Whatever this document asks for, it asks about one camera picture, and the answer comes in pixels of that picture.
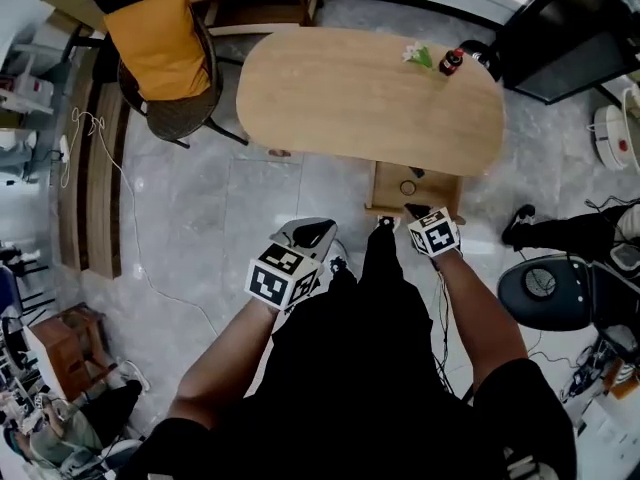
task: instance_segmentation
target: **black chair leg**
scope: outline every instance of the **black chair leg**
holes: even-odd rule
[[[34,295],[29,295],[28,297],[25,297],[24,299],[22,299],[22,302],[27,302],[29,300],[35,299],[36,297],[40,297],[40,295],[42,295],[44,292],[38,292]]]
[[[191,144],[187,144],[186,142],[182,142],[181,140],[178,140],[178,139],[170,140],[169,142],[177,146],[180,146],[181,148],[184,148],[184,149],[189,149],[191,147]]]
[[[51,304],[52,302],[55,302],[55,301],[56,299],[49,299],[43,302],[38,302],[37,304],[34,304],[33,306],[29,306],[28,308],[22,308],[22,316],[26,316],[29,313],[32,313],[34,310],[41,308],[42,306],[46,306],[47,304]]]
[[[233,139],[236,142],[239,142],[243,146],[248,146],[249,145],[249,141],[247,139],[243,139],[242,137],[239,137],[235,133],[231,133],[229,130],[225,130],[224,128],[218,126],[215,123],[215,121],[213,119],[211,119],[211,118],[209,118],[209,120],[207,121],[207,125],[209,125],[209,127],[211,127],[213,130],[218,132],[220,135],[224,135],[225,137],[229,137],[230,139]]]
[[[36,273],[36,272],[42,272],[43,270],[47,270],[48,268],[49,268],[49,267],[47,267],[47,266],[45,265],[45,266],[43,266],[43,267],[34,268],[33,270],[27,270],[27,271],[25,271],[22,275],[23,275],[23,276],[27,276],[27,275],[29,275],[29,274],[34,274],[34,273]]]
[[[244,66],[244,61],[230,59],[229,57],[216,57],[218,62],[226,62],[227,64],[233,64],[234,66]]]

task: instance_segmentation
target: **chair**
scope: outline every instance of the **chair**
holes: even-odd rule
[[[640,288],[613,269],[558,254],[502,274],[498,298],[519,324],[542,331],[593,326],[625,362],[640,363]]]
[[[249,144],[246,139],[218,126],[211,118],[222,92],[222,74],[218,69],[218,62],[226,62],[236,66],[242,66],[243,62],[226,57],[216,57],[211,34],[209,34],[202,20],[194,14],[193,9],[191,10],[191,16],[196,35],[204,49],[207,62],[206,69],[211,86],[202,94],[190,98],[173,101],[145,101],[138,92],[138,82],[120,60],[118,84],[120,85],[122,96],[131,108],[147,118],[149,129],[159,139],[188,149],[190,147],[189,144],[182,142],[180,139],[191,135],[204,125],[246,146]],[[146,103],[146,111],[143,108],[143,103]]]

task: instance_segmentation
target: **white cable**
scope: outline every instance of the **white cable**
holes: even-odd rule
[[[113,166],[118,169],[118,171],[120,171],[120,175],[122,176],[122,179],[124,181],[124,184],[126,185],[127,189],[129,190],[129,194],[131,194],[131,201],[133,204],[133,231],[134,231],[134,236],[136,239],[136,248],[138,250],[138,262],[140,263],[140,266],[142,268],[142,273],[144,274],[144,278],[147,280],[147,284],[149,285],[149,288],[151,288],[152,291],[156,292],[158,295],[160,295],[161,297],[164,297],[167,300],[173,301],[173,302],[179,302],[180,304],[185,304],[187,306],[191,306],[193,308],[198,309],[202,315],[206,318],[207,323],[209,324],[209,327],[211,327],[211,330],[213,331],[213,334],[215,334],[216,337],[218,337],[218,331],[216,331],[216,328],[213,326],[213,324],[211,323],[211,319],[209,318],[209,315],[207,315],[206,311],[204,309],[202,309],[200,306],[198,306],[197,304],[194,304],[193,302],[189,302],[186,300],[182,300],[182,299],[178,299],[176,297],[172,297],[171,295],[167,295],[166,293],[158,290],[153,283],[151,282],[151,278],[149,277],[149,274],[147,274],[147,269],[144,268],[144,264],[142,262],[142,249],[140,247],[140,240],[138,238],[138,217],[136,215],[136,197],[134,195],[133,189],[131,188],[131,184],[129,183],[129,180],[127,179],[127,177],[125,176],[124,172],[122,171],[122,168],[115,162],[115,160],[113,159],[113,157],[111,156],[111,153],[109,153],[109,150],[107,149],[107,145],[104,142],[104,138],[102,137],[102,130],[104,130],[104,118],[96,118],[93,114],[91,114],[90,112],[79,112],[78,107],[74,107],[73,112],[71,113],[71,120],[74,123],[77,123],[76,126],[76,133],[73,135],[73,140],[71,141],[71,145],[69,148],[69,156],[71,156],[71,151],[73,150],[73,144],[76,141],[76,135],[78,135],[78,129],[80,128],[80,118],[83,115],[87,115],[89,116],[89,119],[91,119],[91,128],[89,129],[89,133],[88,135],[93,135],[93,133],[96,131],[96,129],[98,130],[98,136],[100,137],[100,142],[102,143],[102,147],[104,148],[105,153],[107,154],[107,156],[109,157],[109,160],[111,160],[111,163],[113,164]],[[69,183],[69,165],[71,162],[67,162],[66,164],[66,169],[65,172],[63,173],[63,177],[66,173],[67,176],[67,181],[64,185],[62,185],[62,180],[61,180],[61,184],[60,186],[62,188],[65,188],[67,186],[67,184]]]

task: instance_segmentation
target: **yellow cushion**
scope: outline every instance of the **yellow cushion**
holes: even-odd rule
[[[146,100],[197,96],[211,85],[188,0],[143,0],[104,20]]]

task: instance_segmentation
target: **red bottle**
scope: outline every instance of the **red bottle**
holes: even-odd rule
[[[462,50],[462,48],[449,50],[444,58],[440,61],[440,71],[447,76],[453,75],[460,64],[462,64],[463,55],[464,51]]]

